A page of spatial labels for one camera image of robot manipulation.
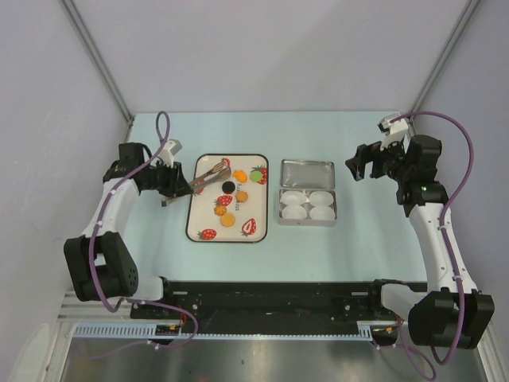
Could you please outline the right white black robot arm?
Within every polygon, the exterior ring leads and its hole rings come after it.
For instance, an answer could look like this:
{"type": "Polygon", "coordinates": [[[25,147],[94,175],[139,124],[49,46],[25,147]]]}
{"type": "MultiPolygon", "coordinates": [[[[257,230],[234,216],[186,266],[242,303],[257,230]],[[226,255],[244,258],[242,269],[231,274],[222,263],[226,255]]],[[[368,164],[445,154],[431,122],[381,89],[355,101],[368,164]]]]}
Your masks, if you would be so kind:
{"type": "Polygon", "coordinates": [[[416,292],[403,281],[377,279],[367,299],[367,311],[376,319],[397,314],[407,321],[414,344],[474,349],[495,312],[489,294],[482,294],[468,274],[454,237],[449,197],[436,181],[441,141],[415,135],[409,145],[381,142],[357,147],[345,164],[355,180],[372,165],[371,177],[387,176],[398,184],[397,202],[404,209],[421,248],[426,286],[416,292]]]}

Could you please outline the metal serving tongs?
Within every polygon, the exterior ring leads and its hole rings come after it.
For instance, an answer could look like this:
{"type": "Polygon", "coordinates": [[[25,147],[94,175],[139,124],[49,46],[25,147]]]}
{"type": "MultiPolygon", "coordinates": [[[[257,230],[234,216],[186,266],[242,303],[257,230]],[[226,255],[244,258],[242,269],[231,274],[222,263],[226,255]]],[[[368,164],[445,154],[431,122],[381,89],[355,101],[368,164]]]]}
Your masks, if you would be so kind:
{"type": "Polygon", "coordinates": [[[197,194],[199,189],[203,189],[217,182],[226,181],[230,176],[231,167],[225,165],[223,162],[219,162],[206,173],[195,177],[187,185],[177,186],[174,196],[163,197],[161,199],[161,206],[166,207],[173,203],[177,198],[197,194]]]}

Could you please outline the black round cookie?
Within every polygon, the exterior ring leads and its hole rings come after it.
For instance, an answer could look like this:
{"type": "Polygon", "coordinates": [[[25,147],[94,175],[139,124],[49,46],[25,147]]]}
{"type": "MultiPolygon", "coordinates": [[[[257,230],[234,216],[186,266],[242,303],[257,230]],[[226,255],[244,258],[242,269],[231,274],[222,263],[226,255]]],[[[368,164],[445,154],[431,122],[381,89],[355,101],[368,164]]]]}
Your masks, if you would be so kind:
{"type": "Polygon", "coordinates": [[[226,194],[232,194],[235,190],[236,190],[236,186],[233,181],[225,181],[222,184],[222,191],[226,194]]]}

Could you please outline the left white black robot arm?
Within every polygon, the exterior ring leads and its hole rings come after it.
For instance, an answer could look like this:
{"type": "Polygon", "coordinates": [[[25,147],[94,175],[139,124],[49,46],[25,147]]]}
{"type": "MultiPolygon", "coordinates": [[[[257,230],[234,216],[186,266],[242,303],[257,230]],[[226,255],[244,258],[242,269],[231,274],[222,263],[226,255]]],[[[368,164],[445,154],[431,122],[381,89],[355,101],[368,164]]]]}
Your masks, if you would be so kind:
{"type": "Polygon", "coordinates": [[[130,213],[143,191],[156,191],[164,202],[192,193],[181,164],[174,160],[181,143],[170,139],[154,156],[147,145],[128,142],[119,145],[119,159],[103,175],[103,195],[83,233],[65,241],[64,257],[76,297],[82,302],[103,298],[148,300],[148,308],[167,318],[176,308],[176,299],[164,291],[163,278],[141,273],[140,255],[130,254],[123,233],[130,213]]]}

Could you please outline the orange flower cookie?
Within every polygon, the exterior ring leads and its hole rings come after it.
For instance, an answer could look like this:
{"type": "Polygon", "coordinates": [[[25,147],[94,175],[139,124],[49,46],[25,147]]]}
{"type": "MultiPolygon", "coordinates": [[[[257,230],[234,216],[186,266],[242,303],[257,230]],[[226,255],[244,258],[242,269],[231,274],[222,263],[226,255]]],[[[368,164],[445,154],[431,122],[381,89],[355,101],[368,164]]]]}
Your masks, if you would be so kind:
{"type": "Polygon", "coordinates": [[[235,198],[238,202],[243,203],[246,202],[249,198],[249,195],[245,191],[238,191],[235,195],[235,198]]]}

